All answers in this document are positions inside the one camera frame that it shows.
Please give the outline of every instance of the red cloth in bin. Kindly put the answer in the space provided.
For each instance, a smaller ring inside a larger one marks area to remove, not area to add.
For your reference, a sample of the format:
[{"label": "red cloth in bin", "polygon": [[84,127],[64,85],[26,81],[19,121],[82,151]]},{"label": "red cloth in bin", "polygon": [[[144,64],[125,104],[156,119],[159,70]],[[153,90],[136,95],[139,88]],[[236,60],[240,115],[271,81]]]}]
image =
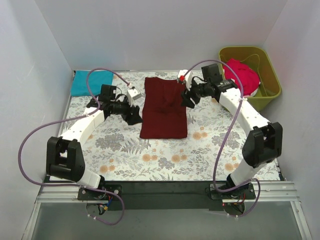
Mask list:
[{"label": "red cloth in bin", "polygon": [[188,135],[186,107],[181,106],[185,85],[176,80],[146,77],[142,110],[142,139],[184,139]]},{"label": "red cloth in bin", "polygon": [[[231,58],[226,64],[238,75],[243,85],[243,96],[250,96],[258,89],[260,84],[259,76],[248,65],[233,58]],[[223,69],[225,79],[233,79],[240,89],[240,84],[238,83],[236,76],[226,66],[223,66]]]}]

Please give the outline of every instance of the floral pattern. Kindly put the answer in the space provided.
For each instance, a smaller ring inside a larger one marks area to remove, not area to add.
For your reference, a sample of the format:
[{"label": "floral pattern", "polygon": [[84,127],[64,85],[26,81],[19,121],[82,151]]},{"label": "floral pattern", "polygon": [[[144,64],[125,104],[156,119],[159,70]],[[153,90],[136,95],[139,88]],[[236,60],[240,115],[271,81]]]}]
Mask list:
[{"label": "floral pattern", "polygon": [[[171,80],[177,72],[121,72],[127,81],[142,92],[135,101],[140,115],[145,102],[145,77],[157,76]],[[194,76],[202,77],[200,71]],[[126,85],[114,77],[113,85],[123,93]],[[90,97],[73,97],[67,117],[79,116]],[[187,108],[188,136],[185,139],[141,139],[141,123],[128,126],[122,117],[112,115],[90,135],[82,146],[86,167],[110,181],[209,181],[212,180],[217,153],[232,115],[215,99],[202,98],[194,109]],[[65,132],[74,121],[63,126]],[[235,124],[218,163],[216,179],[225,180],[242,160],[242,146],[246,135]],[[280,180],[276,164],[269,163],[256,177],[260,180]]]}]

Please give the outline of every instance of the yellow bin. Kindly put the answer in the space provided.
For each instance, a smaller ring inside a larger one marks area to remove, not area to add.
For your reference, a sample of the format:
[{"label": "yellow bin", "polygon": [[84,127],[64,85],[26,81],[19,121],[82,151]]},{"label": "yellow bin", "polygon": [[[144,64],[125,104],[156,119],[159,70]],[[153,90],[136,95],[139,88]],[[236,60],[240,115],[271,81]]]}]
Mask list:
[{"label": "yellow bin", "polygon": [[248,97],[249,103],[261,111],[273,99],[281,93],[281,86],[271,65],[267,53],[256,46],[228,46],[222,48],[219,58],[226,63],[230,59],[236,59],[248,65],[260,78],[260,86],[255,96]]}]

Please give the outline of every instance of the table surface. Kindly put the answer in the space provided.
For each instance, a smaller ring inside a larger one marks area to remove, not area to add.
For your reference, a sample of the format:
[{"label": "table surface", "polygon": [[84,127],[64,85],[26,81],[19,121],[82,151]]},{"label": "table surface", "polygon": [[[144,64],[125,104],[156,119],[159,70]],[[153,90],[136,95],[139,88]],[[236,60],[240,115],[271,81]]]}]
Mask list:
[{"label": "table surface", "polygon": [[[177,71],[121,72],[142,92],[135,101],[140,115],[145,102],[146,77],[166,80],[177,78]],[[194,76],[202,77],[200,71]],[[114,77],[112,85],[126,93],[126,85]],[[91,97],[72,97],[67,118],[83,114]],[[209,181],[212,180],[217,153],[232,121],[232,115],[215,99],[202,98],[194,108],[187,108],[188,136],[185,139],[141,139],[141,123],[128,126],[119,115],[106,119],[82,146],[86,168],[109,181]],[[74,121],[64,124],[65,132]],[[231,131],[218,164],[216,179],[225,180],[242,160],[246,135],[238,123]],[[280,180],[274,162],[256,175],[259,180]]]}]

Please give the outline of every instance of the folded blue fabric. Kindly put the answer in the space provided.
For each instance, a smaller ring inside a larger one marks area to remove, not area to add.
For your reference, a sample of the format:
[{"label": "folded blue fabric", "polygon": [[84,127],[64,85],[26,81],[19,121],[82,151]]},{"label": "folded blue fabric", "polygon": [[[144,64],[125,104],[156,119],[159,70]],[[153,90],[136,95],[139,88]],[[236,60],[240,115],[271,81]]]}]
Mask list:
[{"label": "folded blue fabric", "polygon": [[[70,94],[72,97],[90,96],[86,78],[89,71],[76,71]],[[109,71],[94,71],[89,77],[89,86],[94,95],[100,94],[101,85],[111,85],[114,74]]]}]

